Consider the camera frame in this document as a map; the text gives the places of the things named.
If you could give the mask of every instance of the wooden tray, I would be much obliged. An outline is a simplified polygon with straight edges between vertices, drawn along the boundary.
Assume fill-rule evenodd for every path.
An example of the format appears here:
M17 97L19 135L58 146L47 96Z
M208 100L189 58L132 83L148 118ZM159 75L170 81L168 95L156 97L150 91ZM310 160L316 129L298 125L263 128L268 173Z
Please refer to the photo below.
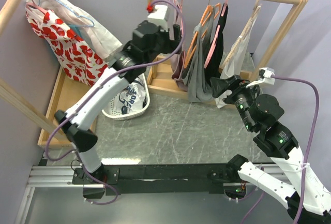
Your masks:
M164 56L158 56L155 61L163 59ZM243 79L249 80L252 72L251 71L241 71L240 76ZM172 70L170 66L170 61L167 60L161 64L153 66L153 70L149 71L147 77L148 90L152 94L158 94L163 96L170 96L179 99L188 100L187 92L178 88L177 84L173 79L171 79ZM216 105L215 101L204 102L206 104ZM233 105L226 105L227 108L234 107Z
M59 69L54 90L51 96L50 104L47 108L46 117L51 120L56 126L58 123L54 119L54 114L57 110L66 111L68 108L73 106L82 96L89 90L89 86L74 81L68 78L62 68ZM96 127L96 121L91 126L91 130L94 132ZM45 147L49 134L45 130L41 130L38 145ZM72 147L70 141L58 140L53 138L50 144L50 148L62 148Z

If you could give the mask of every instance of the blue hanger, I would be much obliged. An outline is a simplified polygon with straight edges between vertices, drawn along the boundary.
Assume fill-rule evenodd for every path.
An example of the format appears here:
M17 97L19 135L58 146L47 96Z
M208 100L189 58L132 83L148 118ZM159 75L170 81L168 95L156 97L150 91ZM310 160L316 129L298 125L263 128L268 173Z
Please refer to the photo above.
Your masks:
M92 22L92 25L90 25L90 26L77 26L77 25L72 25L72 26L75 26L75 27L94 27L95 25L94 25L94 22L90 19L90 18L88 18L88 17L85 17L85 16L82 16L82 15L80 15L80 16L78 16L68 5L66 5L66 4L64 4L63 2L61 2L61 1L59 1L59 0L54 0L54 1L57 1L58 3L60 3L61 5L63 5L64 7L66 7L68 10L70 10L70 12L72 12L77 18L80 18L80 17L83 17L83 18L85 18L85 19L87 19L87 20L89 20L89 21L91 21Z

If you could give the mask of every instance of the red and white floral dress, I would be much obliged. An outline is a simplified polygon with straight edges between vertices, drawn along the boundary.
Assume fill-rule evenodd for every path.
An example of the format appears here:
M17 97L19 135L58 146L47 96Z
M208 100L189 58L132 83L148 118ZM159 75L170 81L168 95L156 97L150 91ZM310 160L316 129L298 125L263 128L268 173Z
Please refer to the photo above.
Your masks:
M33 31L49 43L66 75L93 86L107 64L58 16L48 10L26 8L26 18Z

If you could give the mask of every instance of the plastic basket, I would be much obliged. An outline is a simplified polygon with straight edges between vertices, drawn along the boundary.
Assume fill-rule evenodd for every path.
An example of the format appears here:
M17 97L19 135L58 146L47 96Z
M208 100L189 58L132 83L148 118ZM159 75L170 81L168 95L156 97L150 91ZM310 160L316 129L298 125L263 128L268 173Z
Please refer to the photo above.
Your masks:
M146 109L149 106L149 103L151 101L150 97L149 97L149 92L148 92L148 87L147 87L147 82L145 79L145 75L142 74L142 78L143 78L143 82L144 82L144 89L146 92L146 105L145 107L143 107L141 110L134 112L134 113L129 113L129 114L122 114L121 112L117 112L114 110L114 99L113 98L108 104L107 106L102 110L102 113L107 116L108 118L111 118L113 120L116 121L123 121L123 120L127 120L127 119L131 119L131 118L135 118L138 117L140 115L142 115L143 113L145 113Z

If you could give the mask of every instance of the marble surface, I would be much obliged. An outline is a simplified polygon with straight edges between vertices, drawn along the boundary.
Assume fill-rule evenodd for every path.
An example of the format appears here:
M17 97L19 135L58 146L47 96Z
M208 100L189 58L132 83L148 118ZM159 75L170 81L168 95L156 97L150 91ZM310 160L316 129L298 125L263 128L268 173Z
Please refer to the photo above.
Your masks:
M254 66L247 54L244 70ZM104 164L228 162L241 154L253 162L270 162L252 141L234 109L151 94L146 112L134 119L98 117L97 152ZM53 150L58 157L65 152ZM73 154L48 165L69 165Z

